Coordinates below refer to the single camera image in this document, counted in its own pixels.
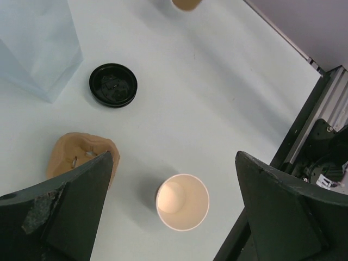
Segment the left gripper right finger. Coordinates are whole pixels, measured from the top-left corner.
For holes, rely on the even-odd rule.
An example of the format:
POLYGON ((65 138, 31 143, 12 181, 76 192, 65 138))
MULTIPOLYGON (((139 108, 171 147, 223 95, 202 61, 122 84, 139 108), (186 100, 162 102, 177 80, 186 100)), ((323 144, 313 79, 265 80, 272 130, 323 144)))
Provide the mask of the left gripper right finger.
POLYGON ((259 260, 347 260, 347 195, 243 151, 235 167, 259 260))

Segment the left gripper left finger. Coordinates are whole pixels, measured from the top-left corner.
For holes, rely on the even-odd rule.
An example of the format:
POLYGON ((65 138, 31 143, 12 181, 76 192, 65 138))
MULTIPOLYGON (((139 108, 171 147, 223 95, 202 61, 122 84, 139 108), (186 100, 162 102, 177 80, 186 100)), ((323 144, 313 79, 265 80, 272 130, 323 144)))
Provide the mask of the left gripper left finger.
POLYGON ((112 169, 106 152, 1 196, 1 260, 90 260, 112 169))

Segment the brown paper cup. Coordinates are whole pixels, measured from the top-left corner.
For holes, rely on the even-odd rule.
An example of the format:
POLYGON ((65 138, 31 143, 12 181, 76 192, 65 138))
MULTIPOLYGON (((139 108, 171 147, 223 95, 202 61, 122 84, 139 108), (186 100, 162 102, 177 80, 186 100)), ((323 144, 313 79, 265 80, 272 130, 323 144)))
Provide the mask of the brown paper cup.
POLYGON ((202 0, 172 0, 174 6, 181 11, 193 11, 201 2, 202 0))
POLYGON ((186 173, 163 181, 154 200, 163 224, 180 232, 198 227, 206 218, 210 205, 205 184, 199 178, 186 173))

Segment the black plastic cup lid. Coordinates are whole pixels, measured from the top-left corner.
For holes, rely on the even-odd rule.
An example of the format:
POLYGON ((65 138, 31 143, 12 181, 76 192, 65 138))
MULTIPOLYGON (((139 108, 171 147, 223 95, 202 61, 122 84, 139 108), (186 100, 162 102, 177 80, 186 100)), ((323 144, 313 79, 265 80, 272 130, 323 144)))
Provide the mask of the black plastic cup lid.
POLYGON ((89 88, 98 103, 106 107, 122 108, 135 98, 138 81, 129 68, 108 63, 93 70, 89 78, 89 88))

